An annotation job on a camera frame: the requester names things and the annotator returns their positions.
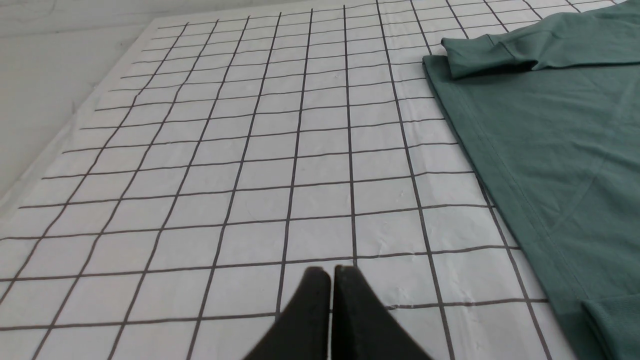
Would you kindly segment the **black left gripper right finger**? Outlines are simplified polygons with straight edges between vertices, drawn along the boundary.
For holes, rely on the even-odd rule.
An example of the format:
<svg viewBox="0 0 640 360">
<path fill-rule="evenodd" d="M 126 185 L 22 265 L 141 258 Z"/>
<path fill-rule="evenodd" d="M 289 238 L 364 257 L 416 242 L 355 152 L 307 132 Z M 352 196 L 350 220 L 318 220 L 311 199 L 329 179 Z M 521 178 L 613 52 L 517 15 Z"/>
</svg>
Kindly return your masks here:
<svg viewBox="0 0 640 360">
<path fill-rule="evenodd" d="M 334 269 L 333 360 L 430 360 L 354 266 Z"/>
</svg>

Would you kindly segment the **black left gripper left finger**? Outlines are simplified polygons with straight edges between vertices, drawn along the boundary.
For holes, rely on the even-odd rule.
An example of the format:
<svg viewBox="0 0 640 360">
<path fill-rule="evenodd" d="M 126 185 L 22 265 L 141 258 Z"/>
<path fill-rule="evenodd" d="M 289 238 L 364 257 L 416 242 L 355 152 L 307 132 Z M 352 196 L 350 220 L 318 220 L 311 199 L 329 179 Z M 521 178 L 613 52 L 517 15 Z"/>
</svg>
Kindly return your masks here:
<svg viewBox="0 0 640 360">
<path fill-rule="evenodd" d="M 245 359 L 326 360 L 331 288 L 323 268 L 307 268 L 284 311 Z"/>
</svg>

